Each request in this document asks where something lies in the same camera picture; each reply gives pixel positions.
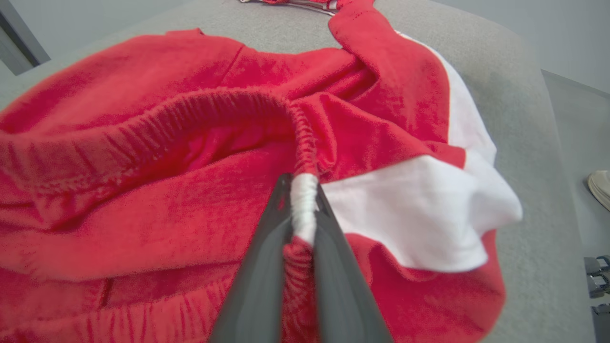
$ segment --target red garment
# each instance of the red garment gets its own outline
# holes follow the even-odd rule
[[[4,109],[0,341],[206,341],[287,172],[324,184],[397,342],[488,333],[505,297],[493,228],[520,208],[496,179],[504,193],[494,201],[479,201],[487,187],[468,188],[479,180],[468,176],[469,161],[493,146],[476,108],[465,124],[479,130],[466,135],[472,145],[451,144],[452,111],[472,99],[456,105],[452,96],[467,91],[463,83],[454,91],[454,70],[366,1],[344,5],[329,27],[343,49],[297,55],[199,30],[134,38]],[[373,189],[420,197],[378,204],[386,193],[358,193],[371,175],[414,165],[425,172],[398,174],[429,182],[397,178]],[[450,183],[462,188],[439,189],[439,170],[463,177]],[[357,217],[353,200],[370,211]],[[357,227],[394,205],[416,217],[400,217],[398,228],[383,218]],[[443,211],[421,211],[435,206]],[[471,222],[463,214],[472,226],[455,224]],[[310,246],[295,239],[285,258],[283,340],[316,341]]]

